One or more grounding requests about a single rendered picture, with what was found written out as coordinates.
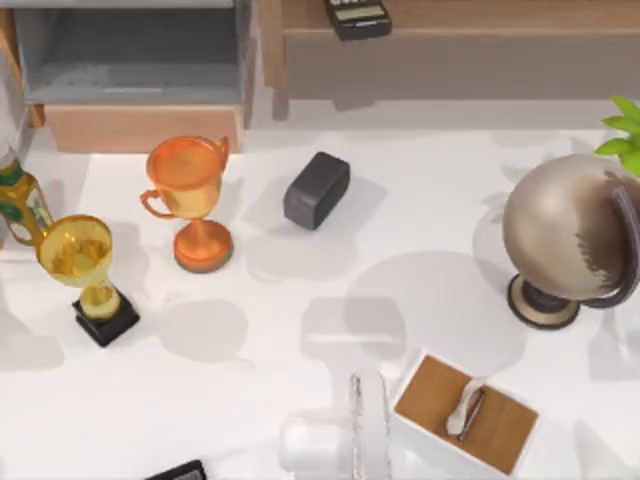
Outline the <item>dark grey rectangular block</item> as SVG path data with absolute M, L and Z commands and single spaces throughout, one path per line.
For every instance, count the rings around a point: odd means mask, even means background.
M 316 153 L 286 189 L 284 217 L 304 229 L 318 229 L 345 195 L 350 180 L 348 162 Z

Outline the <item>pale wooden drawer front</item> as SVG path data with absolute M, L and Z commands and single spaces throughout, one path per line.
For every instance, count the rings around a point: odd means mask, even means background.
M 241 149 L 240 105 L 47 105 L 46 124 L 67 153 L 148 153 L 176 136 L 229 139 Z

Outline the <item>wooden shelf unit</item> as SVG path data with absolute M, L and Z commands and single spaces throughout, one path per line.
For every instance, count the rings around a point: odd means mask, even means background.
M 342 41 L 324 0 L 257 0 L 274 106 L 640 97 L 640 0 L 383 0 L 388 35 Z

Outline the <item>black calculator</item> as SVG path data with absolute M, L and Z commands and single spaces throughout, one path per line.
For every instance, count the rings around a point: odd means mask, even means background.
M 324 0 L 327 17 L 341 41 L 380 38 L 392 32 L 382 0 Z

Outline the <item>white box with brown top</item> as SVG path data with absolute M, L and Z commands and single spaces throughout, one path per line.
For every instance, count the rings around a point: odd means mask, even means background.
M 539 413 L 434 355 L 419 355 L 390 401 L 399 443 L 442 480 L 514 480 Z

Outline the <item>beige and brown globe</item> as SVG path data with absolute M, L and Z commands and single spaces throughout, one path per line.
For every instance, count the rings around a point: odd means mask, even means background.
M 590 154 L 548 160 L 507 198 L 502 237 L 523 323 L 557 330 L 583 306 L 617 307 L 640 289 L 640 178 Z

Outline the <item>gold trophy on black base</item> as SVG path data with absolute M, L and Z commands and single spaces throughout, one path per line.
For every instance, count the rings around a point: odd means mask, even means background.
M 80 291 L 72 303 L 75 320 L 98 346 L 109 346 L 139 321 L 109 278 L 112 233 L 101 219 L 78 214 L 55 221 L 45 229 L 36 258 L 51 278 Z

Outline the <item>black flat device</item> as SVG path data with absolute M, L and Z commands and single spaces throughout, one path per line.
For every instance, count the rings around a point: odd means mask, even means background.
M 190 460 L 144 480 L 208 480 L 208 477 L 200 460 Z

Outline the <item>yellow and green bottle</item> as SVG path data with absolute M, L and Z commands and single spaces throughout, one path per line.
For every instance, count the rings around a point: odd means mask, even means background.
M 30 247 L 42 241 L 54 222 L 40 184 L 18 159 L 0 169 L 0 214 L 13 238 Z

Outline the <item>green plant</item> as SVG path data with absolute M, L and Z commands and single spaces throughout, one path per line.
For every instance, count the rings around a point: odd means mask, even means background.
M 640 178 L 640 105 L 624 96 L 611 96 L 610 100 L 619 113 L 602 119 L 601 123 L 620 135 L 601 143 L 594 153 L 617 157 L 624 169 Z

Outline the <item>wooden cupboard frame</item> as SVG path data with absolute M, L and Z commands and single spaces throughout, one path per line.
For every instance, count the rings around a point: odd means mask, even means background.
M 0 7 L 0 51 L 7 58 L 10 78 L 16 84 L 18 91 L 24 95 L 24 82 L 18 55 L 17 30 L 15 26 L 14 13 L 11 8 Z M 41 128 L 45 125 L 46 119 L 42 104 L 27 106 L 30 114 L 30 126 Z

